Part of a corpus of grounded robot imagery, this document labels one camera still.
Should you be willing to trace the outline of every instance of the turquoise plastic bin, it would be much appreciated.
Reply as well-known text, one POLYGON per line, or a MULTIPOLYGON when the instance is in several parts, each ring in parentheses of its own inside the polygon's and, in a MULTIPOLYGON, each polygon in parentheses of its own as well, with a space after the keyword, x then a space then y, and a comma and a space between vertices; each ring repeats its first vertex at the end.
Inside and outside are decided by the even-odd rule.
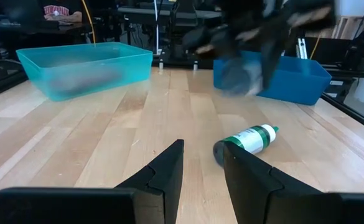
MULTIPOLYGON (((259 61, 261 54, 242 52, 247 62, 259 61)), ((213 62, 213 85, 220 88, 224 60, 213 62)), ((315 60, 281 57, 270 87, 258 96, 304 105, 314 105, 330 85, 331 75, 315 60)))
POLYGON ((117 42, 21 49, 17 56, 54 101, 147 80, 152 63, 152 52, 117 42))

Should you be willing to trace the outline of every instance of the blue plastic bin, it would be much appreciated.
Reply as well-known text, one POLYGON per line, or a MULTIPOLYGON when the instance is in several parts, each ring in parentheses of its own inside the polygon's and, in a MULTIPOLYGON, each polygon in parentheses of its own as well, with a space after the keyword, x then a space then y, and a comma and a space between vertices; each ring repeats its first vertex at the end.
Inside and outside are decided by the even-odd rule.
MULTIPOLYGON (((242 52, 249 61, 260 60, 261 54, 242 52)), ((213 62, 213 85, 220 88, 224 60, 213 62)), ((331 81, 331 75, 315 60, 281 57, 270 87, 258 96, 304 105, 314 105, 331 81)))
POLYGON ((152 52, 117 42, 17 50, 27 76, 60 101, 146 80, 152 52))

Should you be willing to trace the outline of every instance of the person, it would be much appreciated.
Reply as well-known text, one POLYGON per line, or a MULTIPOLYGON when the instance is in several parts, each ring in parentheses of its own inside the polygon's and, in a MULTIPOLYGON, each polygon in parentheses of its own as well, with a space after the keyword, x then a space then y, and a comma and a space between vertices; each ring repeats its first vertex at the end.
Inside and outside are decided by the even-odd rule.
POLYGON ((44 6, 45 19, 77 23, 82 22, 81 0, 41 0, 44 6))

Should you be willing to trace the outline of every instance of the wooden tabletop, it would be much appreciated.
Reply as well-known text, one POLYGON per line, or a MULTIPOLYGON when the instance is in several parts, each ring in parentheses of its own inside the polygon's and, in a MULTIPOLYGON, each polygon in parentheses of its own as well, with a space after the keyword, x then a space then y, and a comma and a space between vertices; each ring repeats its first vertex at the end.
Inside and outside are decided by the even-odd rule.
POLYGON ((29 82, 0 94, 0 189, 114 187, 184 139, 178 223, 236 223, 212 146, 259 124, 280 128, 262 160, 323 191, 364 192, 364 126, 325 101, 224 98, 211 71, 156 68, 60 103, 29 82))

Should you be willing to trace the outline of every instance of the wall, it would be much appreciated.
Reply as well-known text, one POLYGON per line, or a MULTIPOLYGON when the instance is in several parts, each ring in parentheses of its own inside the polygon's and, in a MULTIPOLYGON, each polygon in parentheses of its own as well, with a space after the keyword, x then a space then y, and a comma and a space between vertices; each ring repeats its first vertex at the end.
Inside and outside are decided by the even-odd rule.
POLYGON ((363 16, 364 0, 337 0, 338 15, 363 16))

